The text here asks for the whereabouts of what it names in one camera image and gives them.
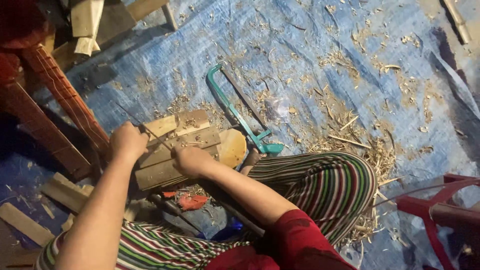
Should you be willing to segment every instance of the floor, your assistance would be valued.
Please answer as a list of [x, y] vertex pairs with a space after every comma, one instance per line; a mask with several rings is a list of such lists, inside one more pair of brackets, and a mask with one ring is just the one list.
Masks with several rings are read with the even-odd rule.
[[[288, 120], [268, 122], [273, 132], [268, 140], [286, 145], [283, 156], [311, 150], [327, 135], [330, 113], [344, 116], [353, 110], [363, 143], [377, 138], [386, 149], [395, 147], [386, 178], [404, 178], [380, 188], [393, 197], [432, 185], [446, 172], [479, 175], [480, 2], [459, 0], [456, 5], [473, 38], [469, 45], [459, 43], [437, 1], [172, 1], [178, 31], [170, 32], [157, 11], [125, 40], [67, 76], [107, 133], [128, 119], [115, 102], [144, 122], [177, 108], [210, 108], [212, 123], [224, 129], [230, 123], [214, 113], [220, 108], [205, 75], [217, 62], [227, 64], [258, 110], [265, 99], [275, 98], [285, 98], [295, 108], [297, 114], [288, 114]], [[400, 69], [385, 72], [385, 65]], [[239, 104], [227, 82], [216, 80]], [[328, 98], [316, 96], [315, 88], [326, 85], [323, 94]], [[34, 98], [72, 125], [47, 91]], [[258, 127], [246, 113], [245, 118]], [[13, 139], [18, 138], [14, 127], [8, 138], [20, 145]], [[37, 147], [18, 151], [14, 146], [9, 145], [1, 159], [0, 199], [14, 196], [8, 200], [56, 234], [67, 215], [51, 203], [56, 216], [52, 220], [37, 194], [58, 165], [30, 153]], [[17, 200], [19, 195], [25, 201]], [[476, 188], [456, 197], [467, 207], [478, 199]], [[362, 241], [361, 269], [440, 267], [421, 220], [390, 205], [380, 206], [377, 214], [385, 229]], [[392, 240], [392, 233], [406, 245]], [[451, 232], [445, 228], [441, 234], [448, 241]], [[360, 248], [354, 249], [358, 265]], [[455, 256], [456, 247], [450, 252]]]

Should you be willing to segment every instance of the red sleeve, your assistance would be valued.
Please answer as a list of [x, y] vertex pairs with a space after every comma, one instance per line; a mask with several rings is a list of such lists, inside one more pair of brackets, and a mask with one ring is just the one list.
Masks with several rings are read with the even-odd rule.
[[282, 269], [355, 269], [334, 250], [302, 210], [283, 214], [270, 228]]

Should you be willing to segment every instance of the striped pants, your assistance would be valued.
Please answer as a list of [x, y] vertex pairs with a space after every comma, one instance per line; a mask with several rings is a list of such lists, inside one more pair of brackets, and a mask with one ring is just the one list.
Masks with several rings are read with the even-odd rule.
[[[249, 177], [271, 187], [307, 213], [332, 245], [350, 232], [371, 203], [372, 168], [344, 152], [260, 159]], [[53, 269], [66, 233], [44, 248], [36, 268]], [[222, 252], [249, 242], [212, 242], [170, 233], [167, 226], [125, 221], [118, 269], [201, 269]]]

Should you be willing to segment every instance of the red shirt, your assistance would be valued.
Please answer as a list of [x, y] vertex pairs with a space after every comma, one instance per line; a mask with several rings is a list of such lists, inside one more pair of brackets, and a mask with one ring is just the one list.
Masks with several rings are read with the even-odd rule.
[[238, 246], [213, 259], [205, 270], [351, 269], [302, 210], [283, 214], [257, 246]]

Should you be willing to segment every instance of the blue tarp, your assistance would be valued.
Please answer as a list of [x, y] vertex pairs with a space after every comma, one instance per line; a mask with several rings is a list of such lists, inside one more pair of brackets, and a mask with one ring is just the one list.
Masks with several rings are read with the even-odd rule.
[[[331, 95], [359, 115], [357, 124], [366, 130], [361, 138], [364, 143], [367, 135], [385, 136], [373, 128], [376, 123], [388, 126], [397, 149], [391, 176], [406, 177], [403, 185], [392, 182], [380, 188], [387, 197], [436, 183], [446, 172], [479, 175], [476, 134], [480, 113], [474, 98], [479, 80], [474, 70], [479, 70], [480, 50], [478, 46], [463, 48], [459, 44], [440, 6], [432, 12], [414, 0], [389, 4], [379, 0], [187, 0], [170, 5], [180, 26], [178, 31], [170, 32], [163, 25], [161, 11], [157, 11], [126, 39], [67, 73], [108, 133], [127, 120], [115, 102], [144, 122], [155, 118], [155, 110], [169, 113], [171, 102], [184, 94], [190, 99], [181, 103], [186, 109], [200, 108], [207, 102], [220, 110], [205, 75], [222, 62], [227, 63], [229, 72], [258, 109], [262, 103], [256, 97], [265, 85], [257, 81], [269, 76], [279, 82], [278, 88], [269, 82], [270, 95], [288, 98], [298, 111], [287, 124], [269, 122], [273, 131], [269, 139], [288, 146], [281, 155], [307, 150], [304, 144], [295, 143], [296, 137], [307, 141], [326, 135], [321, 128], [327, 123], [326, 109], [319, 105], [314, 92], [309, 93], [314, 87], [329, 85]], [[330, 8], [334, 9], [332, 14], [326, 5], [335, 6]], [[461, 1], [458, 8], [471, 25], [472, 34], [476, 33], [473, 26], [480, 19], [475, 11], [479, 3]], [[336, 52], [355, 67], [358, 78], [355, 71], [335, 61], [319, 65], [329, 59], [329, 53]], [[398, 65], [400, 70], [380, 72], [380, 67], [387, 64]], [[229, 98], [237, 102], [226, 80], [216, 78]], [[46, 91], [38, 92], [35, 99], [66, 119]], [[253, 119], [247, 120], [255, 126]], [[223, 128], [229, 125], [223, 121]], [[426, 146], [433, 151], [418, 153]], [[51, 172], [35, 165], [26, 168], [27, 163], [25, 158], [12, 156], [0, 170], [12, 189], [21, 183], [28, 186], [28, 194], [34, 194]], [[20, 170], [29, 172], [20, 174]], [[0, 186], [0, 194], [5, 198], [10, 191]], [[469, 207], [478, 197], [478, 190], [470, 188], [463, 190], [459, 199]], [[37, 211], [40, 223], [58, 231], [61, 222], [48, 224], [48, 217], [41, 211]], [[379, 223], [386, 229], [371, 237], [371, 244], [364, 240], [361, 268], [440, 267], [421, 220], [390, 206], [379, 207], [378, 214]], [[407, 247], [391, 239], [389, 231], [394, 228]]]

